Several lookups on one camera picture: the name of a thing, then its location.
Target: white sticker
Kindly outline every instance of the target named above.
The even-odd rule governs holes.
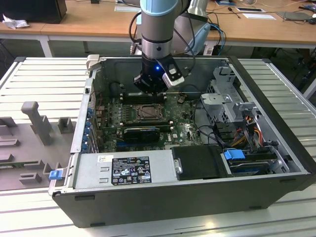
[[[114,155],[98,156],[98,162],[112,162]]]

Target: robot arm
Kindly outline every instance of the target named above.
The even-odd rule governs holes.
[[[170,52],[175,19],[188,9],[190,1],[140,0],[142,71],[134,79],[134,84],[141,91],[157,94],[184,82]]]

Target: black plastic cover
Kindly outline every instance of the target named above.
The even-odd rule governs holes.
[[[218,146],[173,147],[173,159],[181,163],[182,174],[178,180],[226,178],[225,170]]]

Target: computer case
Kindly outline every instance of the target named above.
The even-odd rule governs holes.
[[[0,12],[15,20],[59,24],[66,11],[65,0],[0,0]]]

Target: paper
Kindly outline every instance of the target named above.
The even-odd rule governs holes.
[[[13,20],[11,18],[6,17],[5,15],[3,15],[2,23],[4,23],[7,27],[12,29],[30,26],[25,20]]]
[[[266,14],[243,13],[243,15],[248,19],[276,20],[273,16]]]

